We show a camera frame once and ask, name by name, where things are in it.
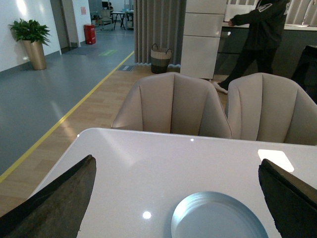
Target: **green plant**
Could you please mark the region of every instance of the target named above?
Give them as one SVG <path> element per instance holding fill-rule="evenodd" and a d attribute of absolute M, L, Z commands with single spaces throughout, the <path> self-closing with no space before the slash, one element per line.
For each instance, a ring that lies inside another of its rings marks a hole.
<path fill-rule="evenodd" d="M 50 42 L 47 38 L 49 34 L 49 30 L 47 30 L 47 26 L 41 26 L 38 21 L 29 20 L 25 21 L 20 18 L 20 21 L 14 21 L 13 25 L 11 26 L 11 31 L 14 32 L 13 37 L 16 41 L 25 40 L 31 41 L 31 43 L 35 41 L 39 41 L 42 44 L 48 46 L 47 42 Z"/>

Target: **green floor sign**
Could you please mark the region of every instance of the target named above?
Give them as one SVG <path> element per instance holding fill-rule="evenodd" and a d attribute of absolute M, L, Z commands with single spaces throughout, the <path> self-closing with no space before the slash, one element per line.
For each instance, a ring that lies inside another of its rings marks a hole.
<path fill-rule="evenodd" d="M 111 56 L 116 51 L 117 50 L 106 50 L 106 51 L 102 52 L 99 56 Z"/>

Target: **gray floor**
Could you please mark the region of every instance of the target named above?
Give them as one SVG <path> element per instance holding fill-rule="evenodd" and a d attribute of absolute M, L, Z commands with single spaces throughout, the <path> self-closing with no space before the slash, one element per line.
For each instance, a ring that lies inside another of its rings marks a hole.
<path fill-rule="evenodd" d="M 96 28 L 95 44 L 47 56 L 45 70 L 0 72 L 0 175 L 133 50 L 132 30 Z"/>

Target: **white countertop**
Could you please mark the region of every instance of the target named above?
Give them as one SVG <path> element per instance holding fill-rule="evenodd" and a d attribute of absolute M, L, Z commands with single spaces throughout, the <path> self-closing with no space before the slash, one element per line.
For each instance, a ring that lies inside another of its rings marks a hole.
<path fill-rule="evenodd" d="M 262 193 L 259 149 L 283 151 L 293 175 L 317 187 L 317 147 L 91 128 L 80 133 L 34 191 L 89 154 L 97 161 L 79 238 L 169 238 L 174 209 L 186 196 L 217 191 L 244 203 L 269 238 L 280 238 Z M 151 218 L 144 219 L 144 212 Z"/>
<path fill-rule="evenodd" d="M 230 27 L 228 26 L 227 22 L 222 23 L 222 27 Z M 236 28 L 248 28 L 249 24 L 241 25 L 241 26 L 234 26 Z M 311 27 L 311 26 L 300 26 L 297 24 L 285 24 L 284 27 L 285 30 L 295 30 L 295 31 L 317 31 L 317 27 Z"/>

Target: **chair backrest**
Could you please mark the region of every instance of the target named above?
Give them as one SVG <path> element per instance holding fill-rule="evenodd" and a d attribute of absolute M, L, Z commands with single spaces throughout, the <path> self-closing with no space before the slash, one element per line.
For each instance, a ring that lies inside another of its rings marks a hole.
<path fill-rule="evenodd" d="M 317 145 L 317 105 L 290 79 L 266 73 L 235 79 L 225 111 L 234 139 Z"/>
<path fill-rule="evenodd" d="M 211 83 L 180 73 L 138 80 L 112 128 L 231 138 L 231 130 Z"/>

